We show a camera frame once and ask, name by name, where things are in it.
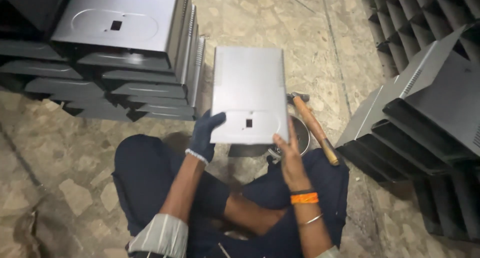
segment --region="man's right hand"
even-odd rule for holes
[[[300,191],[312,188],[310,180],[305,173],[300,156],[297,134],[291,118],[288,119],[288,133],[290,144],[285,142],[278,134],[273,135],[273,141],[282,150],[282,174],[290,191]]]

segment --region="work glove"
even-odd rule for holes
[[[210,116],[210,110],[195,122],[193,134],[190,138],[190,144],[185,154],[191,154],[208,165],[215,153],[215,144],[210,143],[210,137],[215,127],[224,123],[227,116],[224,112]]]

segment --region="metal pot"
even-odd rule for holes
[[[300,152],[300,156],[303,156],[310,147],[310,132],[301,119],[297,118],[293,114],[290,114],[290,116],[292,118],[295,132],[297,133],[298,151]],[[277,159],[281,158],[282,154],[276,145],[272,145],[268,149],[268,153]]]

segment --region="white striped sleeve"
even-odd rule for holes
[[[157,214],[129,243],[129,253],[153,252],[171,258],[184,258],[187,249],[188,225],[179,218]]]

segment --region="concrete floor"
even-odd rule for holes
[[[211,101],[217,45],[283,48],[288,91],[311,95],[309,104],[333,144],[360,102],[385,80],[360,0],[193,3],[207,37],[202,110]],[[37,229],[57,256],[127,257],[130,237],[110,177],[115,148],[133,134],[163,137],[194,125],[86,120],[49,101],[9,93],[0,93],[0,123],[0,257],[21,257],[13,226],[40,197],[46,198]],[[229,160],[227,150],[218,145],[208,167],[220,179],[247,183],[266,172],[264,158]],[[351,166],[347,212],[345,257],[480,257],[478,247],[426,233],[409,184],[385,189]]]

